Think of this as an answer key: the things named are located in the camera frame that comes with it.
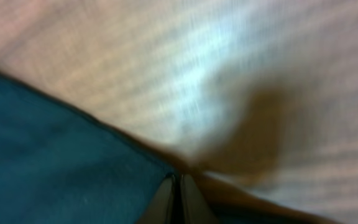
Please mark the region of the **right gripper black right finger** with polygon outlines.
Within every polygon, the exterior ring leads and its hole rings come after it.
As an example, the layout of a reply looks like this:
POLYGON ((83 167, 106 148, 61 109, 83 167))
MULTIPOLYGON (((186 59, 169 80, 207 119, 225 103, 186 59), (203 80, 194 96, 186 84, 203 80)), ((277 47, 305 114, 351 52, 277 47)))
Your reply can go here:
POLYGON ((181 176, 180 191, 185 224, 219 223, 192 176, 181 176))

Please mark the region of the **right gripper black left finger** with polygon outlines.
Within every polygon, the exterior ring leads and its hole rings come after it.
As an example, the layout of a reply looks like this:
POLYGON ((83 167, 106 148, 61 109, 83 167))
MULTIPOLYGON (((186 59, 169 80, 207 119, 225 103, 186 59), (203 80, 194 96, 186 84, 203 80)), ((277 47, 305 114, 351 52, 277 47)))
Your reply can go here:
POLYGON ((175 203, 176 177, 169 173, 162 180, 156 193, 136 224, 169 224, 175 203))

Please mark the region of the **black t-shirt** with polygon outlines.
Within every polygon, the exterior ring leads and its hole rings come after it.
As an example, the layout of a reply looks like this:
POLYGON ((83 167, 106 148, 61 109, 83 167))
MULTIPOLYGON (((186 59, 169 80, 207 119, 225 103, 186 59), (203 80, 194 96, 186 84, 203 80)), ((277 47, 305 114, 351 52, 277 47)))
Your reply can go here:
MULTIPOLYGON (((136 223, 165 176, 185 223, 185 174, 87 114, 0 74, 0 223, 136 223)), ((322 223, 274 205, 208 204, 219 223, 322 223)))

